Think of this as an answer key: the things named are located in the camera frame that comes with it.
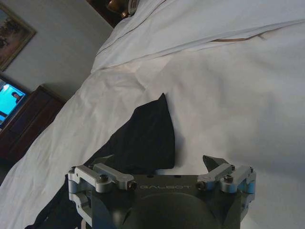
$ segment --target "gold frame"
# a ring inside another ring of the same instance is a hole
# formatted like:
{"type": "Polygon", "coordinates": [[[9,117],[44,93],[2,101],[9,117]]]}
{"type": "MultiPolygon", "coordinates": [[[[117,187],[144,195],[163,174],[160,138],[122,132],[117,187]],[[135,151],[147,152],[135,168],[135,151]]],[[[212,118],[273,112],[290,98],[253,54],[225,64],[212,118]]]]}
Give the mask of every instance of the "gold frame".
{"type": "Polygon", "coordinates": [[[0,3],[0,10],[4,11],[9,17],[14,19],[18,24],[20,24],[23,28],[29,31],[29,34],[23,39],[18,48],[5,62],[0,65],[0,71],[4,71],[8,67],[8,65],[15,59],[15,57],[20,53],[24,46],[32,39],[36,31],[2,3],[0,3]]]}

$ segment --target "wooden dresser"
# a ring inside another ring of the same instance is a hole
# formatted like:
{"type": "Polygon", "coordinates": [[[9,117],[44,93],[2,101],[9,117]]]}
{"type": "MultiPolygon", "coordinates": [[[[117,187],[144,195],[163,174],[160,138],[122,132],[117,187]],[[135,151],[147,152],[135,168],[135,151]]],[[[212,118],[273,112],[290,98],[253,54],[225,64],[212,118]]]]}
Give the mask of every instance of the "wooden dresser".
{"type": "Polygon", "coordinates": [[[0,158],[13,163],[20,160],[64,104],[64,100],[39,86],[0,131],[0,158]]]}
{"type": "Polygon", "coordinates": [[[123,18],[106,8],[109,0],[87,0],[87,2],[114,28],[123,18]]]}

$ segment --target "television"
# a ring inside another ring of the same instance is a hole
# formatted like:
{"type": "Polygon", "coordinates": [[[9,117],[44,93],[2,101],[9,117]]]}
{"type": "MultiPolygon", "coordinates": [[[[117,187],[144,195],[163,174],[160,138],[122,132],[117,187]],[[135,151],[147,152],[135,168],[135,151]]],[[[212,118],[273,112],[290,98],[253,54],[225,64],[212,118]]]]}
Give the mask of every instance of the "television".
{"type": "Polygon", "coordinates": [[[0,78],[0,128],[16,113],[27,93],[16,85],[0,78]]]}

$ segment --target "gray wall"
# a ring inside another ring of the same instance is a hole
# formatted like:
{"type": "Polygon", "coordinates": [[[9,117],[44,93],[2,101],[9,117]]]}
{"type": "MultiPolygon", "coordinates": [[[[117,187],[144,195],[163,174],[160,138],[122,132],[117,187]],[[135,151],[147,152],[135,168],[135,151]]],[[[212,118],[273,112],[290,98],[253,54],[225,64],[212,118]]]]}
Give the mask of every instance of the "gray wall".
{"type": "Polygon", "coordinates": [[[45,84],[68,99],[89,76],[111,26],[86,0],[2,0],[36,35],[4,71],[33,91],[45,84]]]}

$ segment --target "framed painting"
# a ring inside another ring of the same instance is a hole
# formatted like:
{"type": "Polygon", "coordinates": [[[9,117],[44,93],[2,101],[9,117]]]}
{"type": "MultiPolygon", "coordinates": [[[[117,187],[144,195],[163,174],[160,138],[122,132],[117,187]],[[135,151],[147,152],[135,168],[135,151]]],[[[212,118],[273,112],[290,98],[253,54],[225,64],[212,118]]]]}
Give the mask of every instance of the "framed painting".
{"type": "Polygon", "coordinates": [[[0,3],[0,70],[4,71],[36,31],[0,3]]]}

